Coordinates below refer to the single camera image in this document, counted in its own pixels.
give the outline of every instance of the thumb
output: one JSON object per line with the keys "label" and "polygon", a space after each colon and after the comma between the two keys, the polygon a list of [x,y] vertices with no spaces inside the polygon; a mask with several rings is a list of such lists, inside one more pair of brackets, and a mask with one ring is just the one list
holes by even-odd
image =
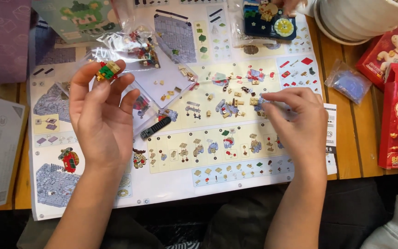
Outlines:
{"label": "thumb", "polygon": [[284,131],[288,130],[291,124],[282,117],[279,110],[274,104],[266,102],[262,104],[262,108],[267,113],[267,118],[273,125],[274,130],[281,135]]}
{"label": "thumb", "polygon": [[81,112],[81,120],[87,125],[92,125],[102,119],[102,104],[110,94],[110,83],[107,80],[99,82],[86,94],[84,107]]}

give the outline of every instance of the red box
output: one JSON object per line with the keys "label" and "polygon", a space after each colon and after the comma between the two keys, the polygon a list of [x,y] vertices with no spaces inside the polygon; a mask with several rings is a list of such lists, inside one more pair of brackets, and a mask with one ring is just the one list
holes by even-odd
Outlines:
{"label": "red box", "polygon": [[390,63],[398,63],[398,27],[375,37],[356,68],[384,91],[385,71]]}
{"label": "red box", "polygon": [[383,98],[379,166],[398,168],[398,64],[390,64]]}

